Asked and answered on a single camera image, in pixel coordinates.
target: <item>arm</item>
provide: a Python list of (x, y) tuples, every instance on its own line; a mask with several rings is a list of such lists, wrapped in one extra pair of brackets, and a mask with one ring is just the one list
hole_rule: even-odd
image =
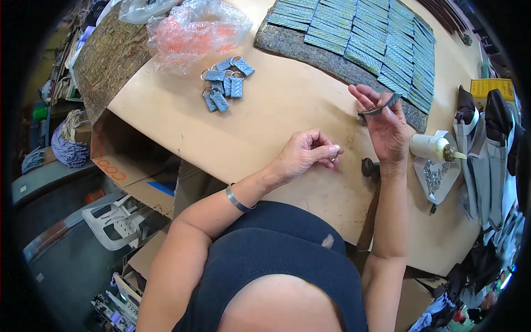
[[(359, 106), (370, 109), (390, 93), (349, 87)], [(402, 278), (407, 263), (409, 213), (405, 195), (409, 134), (400, 101), (380, 115), (365, 116), (380, 160), (381, 190), (374, 221), (373, 248), (362, 275), (362, 294), (370, 331), (395, 329)]]
[[(275, 160), (235, 183), (232, 191), (243, 205), (251, 207), (314, 163), (334, 168), (338, 160), (332, 163), (328, 158), (337, 153), (343, 151), (318, 129), (295, 133)], [(151, 266), (136, 324), (139, 332), (173, 329), (203, 275), (212, 239), (241, 215), (223, 190), (194, 203), (177, 216)]]

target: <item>hammer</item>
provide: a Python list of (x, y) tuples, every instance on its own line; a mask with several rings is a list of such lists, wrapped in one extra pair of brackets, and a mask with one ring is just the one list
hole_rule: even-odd
[(380, 199), (380, 163), (374, 163), (370, 158), (362, 160), (362, 174), (365, 177), (372, 178), (376, 182), (376, 191), (372, 198), (367, 216), (365, 217), (365, 224), (363, 225), (362, 233), (359, 236), (356, 248), (358, 251), (367, 251), (371, 246), (372, 236), (374, 235), (374, 220), (376, 218), (376, 209), (378, 208), (378, 200)]

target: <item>hammer head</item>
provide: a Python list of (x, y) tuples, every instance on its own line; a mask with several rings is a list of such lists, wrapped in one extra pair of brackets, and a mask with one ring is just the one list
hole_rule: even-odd
[(380, 175), (380, 163), (373, 162), (370, 158), (362, 160), (362, 174), (365, 177)]

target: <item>woman's left hand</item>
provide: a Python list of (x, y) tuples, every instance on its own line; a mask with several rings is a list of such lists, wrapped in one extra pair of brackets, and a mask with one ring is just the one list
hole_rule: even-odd
[(294, 133), (267, 169), (277, 177), (280, 186), (293, 181), (315, 163), (326, 168), (336, 167), (338, 156), (343, 153), (339, 145), (334, 145), (325, 133), (311, 129)]

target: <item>navy blue top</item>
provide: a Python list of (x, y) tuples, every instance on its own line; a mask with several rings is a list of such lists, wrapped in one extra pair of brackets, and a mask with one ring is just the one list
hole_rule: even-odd
[[(321, 244), (329, 234), (334, 241), (328, 249)], [(324, 220), (288, 204), (261, 201), (214, 241), (203, 277), (173, 332), (215, 332), (234, 295), (270, 274), (314, 284), (334, 300), (346, 331), (368, 331), (361, 279), (345, 254), (343, 239)]]

